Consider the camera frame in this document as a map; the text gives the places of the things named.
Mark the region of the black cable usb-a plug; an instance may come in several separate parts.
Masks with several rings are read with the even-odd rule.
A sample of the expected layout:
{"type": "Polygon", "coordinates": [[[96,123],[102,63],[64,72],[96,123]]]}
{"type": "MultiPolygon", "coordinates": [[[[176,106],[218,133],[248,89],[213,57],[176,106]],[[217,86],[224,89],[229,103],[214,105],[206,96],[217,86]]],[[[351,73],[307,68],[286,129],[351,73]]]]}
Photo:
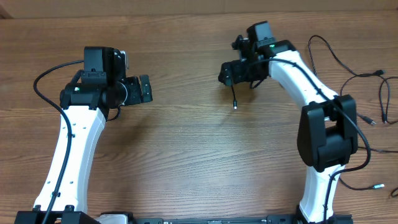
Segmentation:
{"type": "Polygon", "coordinates": [[[236,110],[238,105],[237,105],[237,99],[236,99],[236,94],[235,94],[235,90],[234,90],[234,86],[231,85],[231,91],[233,94],[233,109],[236,110]]]}

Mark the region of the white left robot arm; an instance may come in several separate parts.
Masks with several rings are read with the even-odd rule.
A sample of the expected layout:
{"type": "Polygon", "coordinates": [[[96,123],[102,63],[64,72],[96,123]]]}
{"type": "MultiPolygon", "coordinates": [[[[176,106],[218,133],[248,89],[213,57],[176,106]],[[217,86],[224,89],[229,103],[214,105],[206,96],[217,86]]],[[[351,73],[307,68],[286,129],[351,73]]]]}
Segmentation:
{"type": "Polygon", "coordinates": [[[46,181],[31,211],[19,211],[16,223],[135,223],[131,212],[87,214],[93,156],[109,111],[153,100],[147,75],[127,77],[125,51],[85,47],[83,69],[50,102],[60,113],[60,132],[46,181]]]}

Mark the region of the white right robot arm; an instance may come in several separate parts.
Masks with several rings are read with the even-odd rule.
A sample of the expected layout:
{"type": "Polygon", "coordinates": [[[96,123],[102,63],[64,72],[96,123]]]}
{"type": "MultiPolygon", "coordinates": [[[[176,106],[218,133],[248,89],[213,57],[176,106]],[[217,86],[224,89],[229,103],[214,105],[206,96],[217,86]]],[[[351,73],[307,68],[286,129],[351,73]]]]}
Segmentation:
{"type": "Polygon", "coordinates": [[[248,27],[231,46],[239,58],[221,66],[218,80],[226,86],[248,82],[256,88],[271,78],[301,111],[297,149],[307,166],[303,197],[295,223],[352,223],[351,215],[337,215],[333,198],[341,171],[358,149],[356,103],[324,85],[306,66],[289,40],[276,40],[267,21],[248,27]]]}

